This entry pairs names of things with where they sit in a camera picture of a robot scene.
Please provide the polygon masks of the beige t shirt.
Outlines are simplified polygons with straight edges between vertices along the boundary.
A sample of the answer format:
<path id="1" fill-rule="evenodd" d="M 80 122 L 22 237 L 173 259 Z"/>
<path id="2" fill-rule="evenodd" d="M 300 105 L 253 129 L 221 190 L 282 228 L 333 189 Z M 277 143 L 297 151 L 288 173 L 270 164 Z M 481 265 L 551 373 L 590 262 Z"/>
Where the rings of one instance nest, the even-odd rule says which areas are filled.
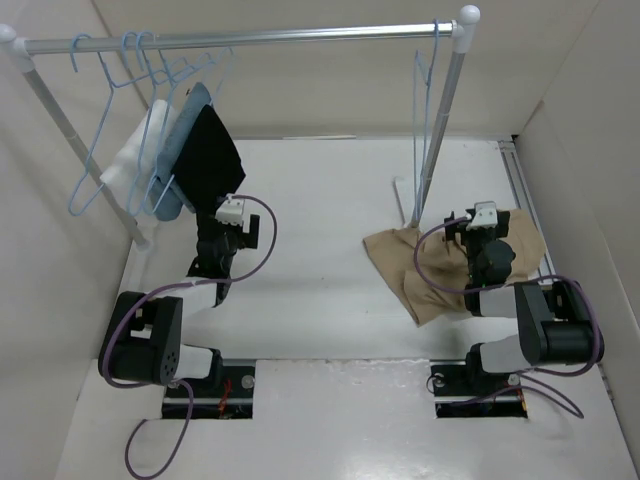
<path id="1" fill-rule="evenodd" d="M 509 232 L 504 241 L 515 253 L 510 283 L 526 280 L 538 270 L 546 253 L 543 237 L 528 213 L 510 212 Z M 468 283 L 466 249 L 459 240 L 445 239 L 444 233 L 431 234 L 421 245 L 418 261 L 414 248 L 421 236 L 415 228 L 389 229 L 363 239 L 369 259 L 387 286 L 419 326 L 450 312 L 465 310 L 463 297 L 446 293 L 427 284 L 421 272 L 436 284 L 462 290 Z"/>

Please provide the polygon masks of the light blue wire hanger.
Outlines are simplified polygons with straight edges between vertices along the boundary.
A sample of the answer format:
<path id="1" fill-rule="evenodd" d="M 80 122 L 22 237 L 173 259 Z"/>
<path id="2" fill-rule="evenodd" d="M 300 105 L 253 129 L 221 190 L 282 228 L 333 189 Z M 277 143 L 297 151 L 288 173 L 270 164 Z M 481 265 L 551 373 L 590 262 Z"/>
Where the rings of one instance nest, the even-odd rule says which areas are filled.
<path id="1" fill-rule="evenodd" d="M 413 190 L 414 208 L 411 221 L 418 225 L 423 213 L 422 194 L 426 180 L 426 159 L 430 144 L 430 101 L 433 71 L 440 41 L 440 22 L 433 20 L 434 43 L 430 54 L 417 50 L 413 61 L 412 146 L 413 146 Z"/>

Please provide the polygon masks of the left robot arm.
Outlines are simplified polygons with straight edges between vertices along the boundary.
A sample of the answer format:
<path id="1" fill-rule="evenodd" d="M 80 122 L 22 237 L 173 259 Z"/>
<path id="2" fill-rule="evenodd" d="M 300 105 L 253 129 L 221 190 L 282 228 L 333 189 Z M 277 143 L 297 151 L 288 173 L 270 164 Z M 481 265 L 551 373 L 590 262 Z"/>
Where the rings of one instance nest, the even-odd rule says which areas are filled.
<path id="1" fill-rule="evenodd" d="M 185 289 L 171 289 L 137 302 L 143 292 L 121 293 L 99 354 L 99 373 L 114 381 L 168 386 L 178 380 L 201 396 L 212 396 L 222 387 L 223 360 L 213 348 L 182 341 L 185 320 L 215 308 L 226 299 L 235 254 L 258 247 L 260 216 L 224 223 L 209 214 L 198 214 L 196 256 Z"/>

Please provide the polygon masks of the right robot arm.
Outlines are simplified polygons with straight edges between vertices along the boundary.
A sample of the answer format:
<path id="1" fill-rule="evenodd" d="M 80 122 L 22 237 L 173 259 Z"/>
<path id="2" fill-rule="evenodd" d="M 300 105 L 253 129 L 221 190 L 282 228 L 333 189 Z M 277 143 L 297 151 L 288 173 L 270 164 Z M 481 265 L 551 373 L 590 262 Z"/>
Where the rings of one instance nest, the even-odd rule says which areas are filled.
<path id="1" fill-rule="evenodd" d="M 569 278 L 535 278 L 545 254 L 531 220 L 521 211 L 478 203 L 450 215 L 442 242 L 461 254 L 459 280 L 442 285 L 476 317 L 515 320 L 516 332 L 473 345 L 460 367 L 454 394 L 483 394 L 529 370 L 553 373 L 558 364 L 581 374 L 600 361 L 604 339 L 580 285 Z"/>

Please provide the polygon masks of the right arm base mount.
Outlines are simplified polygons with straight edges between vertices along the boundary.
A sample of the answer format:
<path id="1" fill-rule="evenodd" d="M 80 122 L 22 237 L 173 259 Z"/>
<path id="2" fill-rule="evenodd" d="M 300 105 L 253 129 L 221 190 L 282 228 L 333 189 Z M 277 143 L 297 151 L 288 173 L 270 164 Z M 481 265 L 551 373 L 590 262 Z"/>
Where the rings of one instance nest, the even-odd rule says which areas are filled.
<path id="1" fill-rule="evenodd" d="M 432 360 L 426 381 L 439 419 L 526 419 L 520 386 L 515 375 L 487 374 L 465 360 Z"/>

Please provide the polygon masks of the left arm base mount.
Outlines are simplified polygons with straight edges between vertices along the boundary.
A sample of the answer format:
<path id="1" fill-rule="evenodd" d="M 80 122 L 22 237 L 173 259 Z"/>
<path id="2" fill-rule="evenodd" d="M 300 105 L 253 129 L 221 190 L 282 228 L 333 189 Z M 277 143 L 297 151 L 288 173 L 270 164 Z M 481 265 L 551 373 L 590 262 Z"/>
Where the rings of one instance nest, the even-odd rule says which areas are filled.
<path id="1" fill-rule="evenodd" d="M 253 418 L 255 360 L 224 360 L 214 379 L 187 379 L 193 390 L 194 420 Z"/>

